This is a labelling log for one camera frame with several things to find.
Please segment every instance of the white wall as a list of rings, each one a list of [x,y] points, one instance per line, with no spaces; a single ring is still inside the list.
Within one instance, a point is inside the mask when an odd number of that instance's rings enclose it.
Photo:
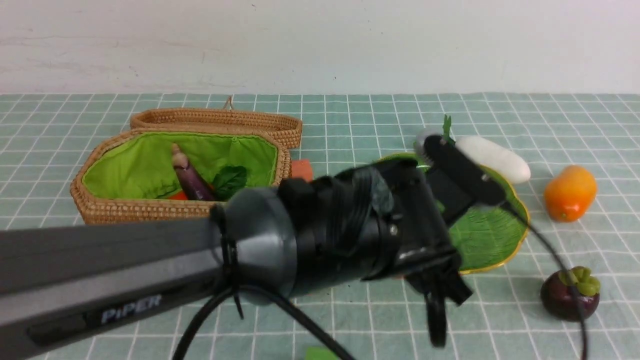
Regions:
[[[0,92],[635,92],[640,0],[0,0]]]

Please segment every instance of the black motor joint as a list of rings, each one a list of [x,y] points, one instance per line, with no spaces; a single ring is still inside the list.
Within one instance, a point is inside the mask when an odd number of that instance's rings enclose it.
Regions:
[[[460,253],[415,160],[387,160],[320,177],[283,180],[278,196],[296,228],[294,296],[346,281],[405,277],[424,294],[434,346],[444,346],[448,297],[462,304]]]

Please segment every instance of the green basket lining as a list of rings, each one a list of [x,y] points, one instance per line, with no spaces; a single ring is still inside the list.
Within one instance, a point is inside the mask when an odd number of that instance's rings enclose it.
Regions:
[[[409,152],[387,156],[385,159],[390,158],[416,159],[425,171],[428,169],[421,159]],[[505,189],[507,201],[515,211],[527,218],[526,207],[518,199],[511,185],[498,172],[487,167],[482,168]],[[469,209],[449,229],[451,242],[463,258],[460,270],[479,270],[502,264],[518,250],[526,230],[526,226],[500,208],[490,211]]]
[[[102,199],[167,198],[181,190],[172,166],[172,143],[208,182],[226,166],[244,166],[247,187],[274,181],[278,148],[260,136],[149,132],[105,153],[84,174],[83,184]]]

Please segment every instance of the green checkered tablecloth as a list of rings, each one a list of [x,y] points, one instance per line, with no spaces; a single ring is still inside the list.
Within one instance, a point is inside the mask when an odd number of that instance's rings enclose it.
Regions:
[[[220,108],[227,94],[0,95],[0,229],[80,224],[72,177],[101,141],[150,108]],[[481,135],[529,162],[532,179],[516,187],[532,221],[572,265],[602,283],[589,319],[592,359],[640,358],[640,95],[431,94],[235,95],[237,109],[286,113],[304,123],[294,159],[315,175],[408,151],[425,125],[453,118],[454,136]],[[553,224],[541,193],[565,166],[588,168],[599,195],[573,224]],[[449,310],[447,347],[429,345],[425,306],[403,281],[354,282],[296,299],[297,305],[359,359],[575,359],[578,327],[551,319],[538,301],[556,270],[530,236],[507,266],[466,280],[476,289]],[[122,327],[39,356],[43,360],[169,359],[202,303]],[[317,345],[273,306],[244,307],[239,321],[222,305],[198,333],[189,359],[302,359]]]

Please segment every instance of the orange object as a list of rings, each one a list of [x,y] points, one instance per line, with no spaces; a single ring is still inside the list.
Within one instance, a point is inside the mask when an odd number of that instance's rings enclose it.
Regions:
[[[187,199],[187,195],[185,195],[183,191],[180,191],[175,195],[169,196],[168,200],[189,200],[189,199]]]
[[[291,177],[301,177],[307,182],[314,179],[314,169],[308,159],[291,161]]]
[[[555,221],[574,222],[587,212],[597,192],[595,177],[583,167],[570,165],[545,188],[547,212]]]

